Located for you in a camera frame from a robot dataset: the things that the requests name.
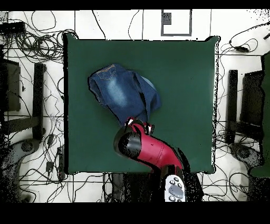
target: green tabletop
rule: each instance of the green tabletop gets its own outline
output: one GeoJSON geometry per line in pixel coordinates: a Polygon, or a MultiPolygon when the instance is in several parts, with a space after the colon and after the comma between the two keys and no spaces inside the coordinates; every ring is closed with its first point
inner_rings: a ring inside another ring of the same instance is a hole
{"type": "Polygon", "coordinates": [[[115,153],[113,139],[120,126],[89,91],[87,78],[117,63],[149,79],[160,94],[162,106],[149,120],[155,125],[153,135],[179,147],[191,171],[213,173],[212,120],[218,41],[217,36],[207,41],[77,40],[67,34],[64,80],[68,88],[65,101],[68,172],[150,171],[147,166],[115,153]]]}

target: jeans seam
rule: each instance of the jeans seam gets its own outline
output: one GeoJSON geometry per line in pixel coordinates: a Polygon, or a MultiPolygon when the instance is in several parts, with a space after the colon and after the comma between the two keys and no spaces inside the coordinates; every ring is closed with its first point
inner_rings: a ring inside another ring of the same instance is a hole
{"type": "Polygon", "coordinates": [[[112,75],[110,76],[110,78],[101,78],[99,76],[99,74],[98,73],[97,74],[98,74],[98,76],[99,76],[100,79],[111,80],[115,73],[116,73],[116,67],[114,66],[114,72],[112,73],[112,75]]]}

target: jeans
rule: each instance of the jeans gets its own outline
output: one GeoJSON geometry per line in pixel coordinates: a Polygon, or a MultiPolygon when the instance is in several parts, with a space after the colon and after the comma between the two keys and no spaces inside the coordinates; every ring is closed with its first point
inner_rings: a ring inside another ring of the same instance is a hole
{"type": "Polygon", "coordinates": [[[154,85],[134,71],[112,64],[88,77],[89,90],[99,104],[109,109],[123,126],[129,117],[148,122],[161,106],[154,85]]]}

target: power adapter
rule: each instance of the power adapter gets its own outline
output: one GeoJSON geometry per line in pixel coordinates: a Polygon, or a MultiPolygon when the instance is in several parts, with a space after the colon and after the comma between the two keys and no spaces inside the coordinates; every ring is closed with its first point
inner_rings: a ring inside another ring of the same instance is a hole
{"type": "Polygon", "coordinates": [[[52,146],[53,141],[54,141],[54,135],[49,135],[48,141],[47,141],[48,148],[50,148],[52,146]]]}
{"type": "Polygon", "coordinates": [[[25,34],[26,28],[24,22],[3,23],[0,24],[0,35],[11,37],[14,35],[25,34]]]}
{"type": "Polygon", "coordinates": [[[57,155],[59,156],[58,180],[64,181],[66,176],[64,173],[64,159],[63,159],[63,147],[62,146],[57,148],[57,155]]]}
{"type": "Polygon", "coordinates": [[[245,48],[244,46],[232,46],[236,51],[242,52],[242,53],[248,53],[249,49],[245,48]]]}
{"type": "Polygon", "coordinates": [[[46,163],[46,172],[48,172],[48,176],[50,176],[50,173],[53,172],[53,162],[48,161],[46,163]]]}

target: jeans pocket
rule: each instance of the jeans pocket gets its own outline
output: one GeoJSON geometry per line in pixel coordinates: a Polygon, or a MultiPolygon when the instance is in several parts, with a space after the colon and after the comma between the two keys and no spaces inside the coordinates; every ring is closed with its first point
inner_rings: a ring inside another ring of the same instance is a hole
{"type": "Polygon", "coordinates": [[[112,64],[111,66],[108,66],[104,69],[97,71],[96,73],[100,79],[111,80],[115,72],[116,72],[116,67],[114,64],[112,64]]]}

